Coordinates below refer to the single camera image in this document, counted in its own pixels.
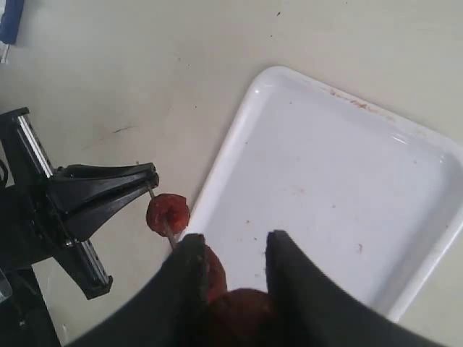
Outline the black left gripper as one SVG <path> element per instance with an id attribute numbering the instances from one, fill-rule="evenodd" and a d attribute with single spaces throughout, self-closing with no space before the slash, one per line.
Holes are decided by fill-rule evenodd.
<path id="1" fill-rule="evenodd" d="M 29 113 L 23 107 L 1 115 L 1 270 L 53 258 L 87 299 L 105 295 L 113 278 L 86 240 L 147 193 L 147 183 L 156 187 L 156 167 L 73 164 L 54 174 Z"/>

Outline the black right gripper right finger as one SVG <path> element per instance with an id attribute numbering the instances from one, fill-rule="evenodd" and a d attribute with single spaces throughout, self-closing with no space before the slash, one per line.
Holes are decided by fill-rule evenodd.
<path id="1" fill-rule="evenodd" d="M 285 346 L 436 346 L 327 277 L 286 231 L 267 235 L 266 280 Z"/>

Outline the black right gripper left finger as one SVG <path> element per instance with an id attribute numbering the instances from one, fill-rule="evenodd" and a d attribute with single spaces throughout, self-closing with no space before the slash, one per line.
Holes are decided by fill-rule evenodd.
<path id="1" fill-rule="evenodd" d="M 131 300 L 71 346 L 193 346 L 207 304 L 205 238 L 185 236 Z"/>

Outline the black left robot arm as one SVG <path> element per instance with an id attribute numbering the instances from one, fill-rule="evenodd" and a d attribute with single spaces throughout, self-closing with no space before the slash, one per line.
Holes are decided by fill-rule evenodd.
<path id="1" fill-rule="evenodd" d="M 57 346 L 33 264 L 52 258 L 87 299 L 107 294 L 108 275 L 90 237 L 159 177 L 152 163 L 54 168 L 27 108 L 1 115 L 1 304 L 3 346 Z"/>

